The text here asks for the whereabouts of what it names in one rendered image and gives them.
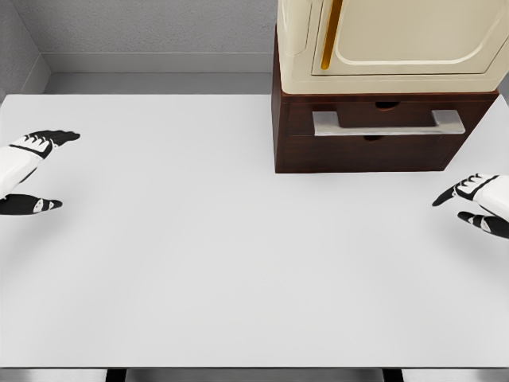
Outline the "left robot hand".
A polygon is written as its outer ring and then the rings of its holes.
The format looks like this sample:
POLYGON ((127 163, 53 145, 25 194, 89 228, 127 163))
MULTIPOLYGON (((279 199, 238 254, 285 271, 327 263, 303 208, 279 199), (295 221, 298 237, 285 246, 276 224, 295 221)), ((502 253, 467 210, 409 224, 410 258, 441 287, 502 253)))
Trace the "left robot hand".
POLYGON ((0 147, 0 216, 28 216, 60 208, 63 203, 13 190, 30 177, 37 167, 58 147, 76 141, 73 131, 36 131, 8 146, 0 147))

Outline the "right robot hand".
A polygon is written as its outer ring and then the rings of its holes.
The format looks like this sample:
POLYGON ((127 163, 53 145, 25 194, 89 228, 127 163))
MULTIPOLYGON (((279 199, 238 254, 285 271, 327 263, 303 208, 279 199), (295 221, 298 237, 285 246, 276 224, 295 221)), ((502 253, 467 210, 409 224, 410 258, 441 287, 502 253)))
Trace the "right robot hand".
POLYGON ((449 187, 433 207, 460 197, 477 203, 489 215, 461 211, 457 217, 493 236, 509 240, 509 175, 474 173, 449 187))

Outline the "dark brown wooden drawer cabinet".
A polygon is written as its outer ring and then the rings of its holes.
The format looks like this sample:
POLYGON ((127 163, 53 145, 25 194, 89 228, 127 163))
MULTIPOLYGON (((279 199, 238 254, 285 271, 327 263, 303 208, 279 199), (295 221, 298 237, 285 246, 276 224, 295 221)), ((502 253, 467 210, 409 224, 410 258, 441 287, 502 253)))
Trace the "dark brown wooden drawer cabinet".
POLYGON ((498 91, 316 95, 282 90, 274 50, 271 111, 278 173, 442 171, 498 98, 498 91), (382 127, 430 127, 433 111, 455 111, 461 134, 376 135, 382 127), (330 112, 348 131, 369 135, 317 136, 313 113, 330 112))

